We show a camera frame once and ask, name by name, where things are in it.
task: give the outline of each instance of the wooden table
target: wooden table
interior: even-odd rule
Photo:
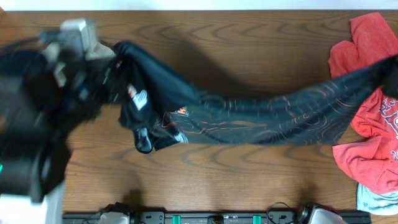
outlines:
[[[291,93],[330,78],[329,51],[350,40],[349,19],[369,11],[6,12],[0,44],[31,37],[65,19],[88,17],[101,39],[133,40],[196,85],[238,98]],[[398,14],[382,15],[398,34]],[[179,144],[149,155],[105,106],[70,138],[64,210],[109,203],[168,211],[266,210],[282,201],[356,208],[357,183],[339,170],[331,146]],[[360,141],[349,128],[341,142]],[[374,216],[375,223],[397,217]]]

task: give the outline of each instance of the wood grain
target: wood grain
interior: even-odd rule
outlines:
[[[369,11],[7,12],[0,44],[89,17],[110,43],[132,40],[194,84],[238,98],[291,93],[330,78],[329,51],[350,40],[349,19]],[[395,33],[398,15],[383,11]],[[276,201],[313,200],[356,208],[357,183],[339,170],[330,146],[184,145],[149,155],[106,106],[70,138],[64,210],[93,211],[115,201],[177,210],[265,210]],[[362,141],[351,128],[340,143]],[[393,223],[397,217],[374,217]]]

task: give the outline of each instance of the dark cloth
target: dark cloth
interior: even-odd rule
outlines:
[[[145,153],[177,142],[336,144],[362,102],[397,76],[395,56],[290,95],[232,100],[199,90],[133,43],[121,42],[115,49],[132,60],[130,82],[147,95],[140,110],[133,101],[122,105],[119,119]]]

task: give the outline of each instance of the white background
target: white background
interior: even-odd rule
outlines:
[[[20,10],[398,9],[398,0],[0,0]]]

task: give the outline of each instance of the green tape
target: green tape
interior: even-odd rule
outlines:
[[[173,215],[173,224],[181,224],[181,216]]]
[[[261,216],[253,215],[253,224],[261,224]]]

